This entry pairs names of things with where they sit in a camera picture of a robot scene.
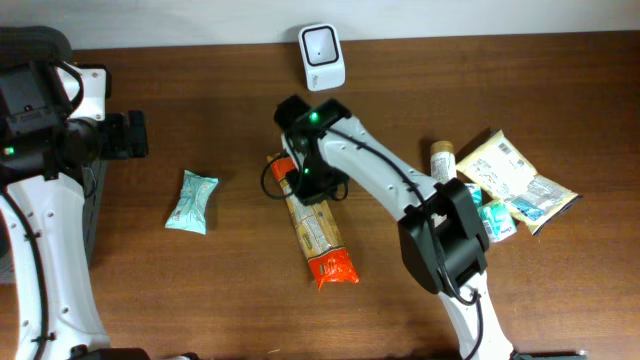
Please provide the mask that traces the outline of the grey plastic basket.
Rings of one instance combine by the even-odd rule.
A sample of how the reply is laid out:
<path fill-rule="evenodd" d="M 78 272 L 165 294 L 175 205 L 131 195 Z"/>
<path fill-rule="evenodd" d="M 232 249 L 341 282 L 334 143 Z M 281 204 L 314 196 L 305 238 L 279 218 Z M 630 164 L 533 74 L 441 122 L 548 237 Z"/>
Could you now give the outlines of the grey plastic basket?
<path fill-rule="evenodd" d="M 104 160 L 94 161 L 90 166 L 83 169 L 85 192 L 89 193 L 92 189 L 95 189 L 92 195 L 85 200 L 83 208 L 84 246 L 88 263 L 91 263 L 95 249 L 97 223 L 104 190 L 106 171 L 107 162 Z M 15 272 L 8 231 L 4 219 L 1 219 L 1 284 L 6 285 L 14 283 Z"/>

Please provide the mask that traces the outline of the light teal snack pouch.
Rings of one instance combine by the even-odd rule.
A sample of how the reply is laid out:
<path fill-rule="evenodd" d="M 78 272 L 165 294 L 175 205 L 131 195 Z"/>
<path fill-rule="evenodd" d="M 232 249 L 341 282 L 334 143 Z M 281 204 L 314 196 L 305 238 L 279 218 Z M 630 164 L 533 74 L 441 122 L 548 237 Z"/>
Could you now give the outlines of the light teal snack pouch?
<path fill-rule="evenodd" d="M 207 203 L 218 184 L 218 178 L 203 177 L 185 170 L 177 205 L 165 222 L 165 227 L 205 235 Z"/>

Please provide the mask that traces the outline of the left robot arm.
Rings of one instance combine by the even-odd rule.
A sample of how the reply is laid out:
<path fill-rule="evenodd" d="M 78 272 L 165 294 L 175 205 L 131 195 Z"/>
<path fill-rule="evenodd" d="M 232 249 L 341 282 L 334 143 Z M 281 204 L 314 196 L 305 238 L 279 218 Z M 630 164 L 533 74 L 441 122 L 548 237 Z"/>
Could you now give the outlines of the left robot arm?
<path fill-rule="evenodd" d="M 115 348 L 94 300 L 86 170 L 149 152 L 144 114 L 110 113 L 111 74 L 78 65 L 51 27 L 1 31 L 1 230 L 11 247 L 19 359 L 143 359 Z"/>

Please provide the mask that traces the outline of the white cosmetic tube gold cap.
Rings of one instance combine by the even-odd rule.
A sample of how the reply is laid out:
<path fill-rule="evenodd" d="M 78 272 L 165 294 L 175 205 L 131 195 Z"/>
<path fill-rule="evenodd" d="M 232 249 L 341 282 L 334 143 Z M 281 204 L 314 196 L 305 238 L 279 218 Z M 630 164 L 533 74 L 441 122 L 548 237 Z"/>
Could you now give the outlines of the white cosmetic tube gold cap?
<path fill-rule="evenodd" d="M 446 184 L 456 175 L 456 162 L 453 144 L 442 140 L 433 143 L 430 147 L 431 176 L 442 184 Z"/>

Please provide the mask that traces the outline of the red spaghetti packet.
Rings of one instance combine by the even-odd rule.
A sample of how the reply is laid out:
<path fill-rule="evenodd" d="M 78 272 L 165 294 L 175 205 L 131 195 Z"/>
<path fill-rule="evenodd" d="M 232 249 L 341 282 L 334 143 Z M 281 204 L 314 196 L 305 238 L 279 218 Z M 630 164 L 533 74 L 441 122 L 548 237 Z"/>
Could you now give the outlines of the red spaghetti packet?
<path fill-rule="evenodd" d="M 317 288 L 328 283 L 359 283 L 328 203 L 303 205 L 295 196 L 286 198 L 285 203 Z"/>

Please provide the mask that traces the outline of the small teal tissue pack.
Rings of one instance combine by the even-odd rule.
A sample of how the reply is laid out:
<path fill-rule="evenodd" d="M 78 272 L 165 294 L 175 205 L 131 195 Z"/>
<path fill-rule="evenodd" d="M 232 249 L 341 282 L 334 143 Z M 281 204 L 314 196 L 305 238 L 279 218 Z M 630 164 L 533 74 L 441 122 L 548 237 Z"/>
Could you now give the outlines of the small teal tissue pack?
<path fill-rule="evenodd" d="M 491 243 L 501 242 L 517 233 L 516 224 L 502 200 L 493 200 L 478 209 Z"/>

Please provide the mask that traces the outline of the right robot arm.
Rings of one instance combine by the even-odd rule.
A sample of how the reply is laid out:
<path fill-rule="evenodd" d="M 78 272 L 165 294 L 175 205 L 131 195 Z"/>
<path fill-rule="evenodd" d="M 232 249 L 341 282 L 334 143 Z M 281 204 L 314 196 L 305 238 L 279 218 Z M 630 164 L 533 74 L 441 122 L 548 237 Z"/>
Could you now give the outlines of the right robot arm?
<path fill-rule="evenodd" d="M 304 205 L 335 199 L 355 181 L 396 220 L 404 266 L 442 301 L 464 359 L 514 359 L 488 292 L 490 241 L 470 192 L 457 179 L 441 183 L 402 161 L 343 104 L 312 107 L 297 95 L 274 121 L 295 168 L 292 196 Z"/>

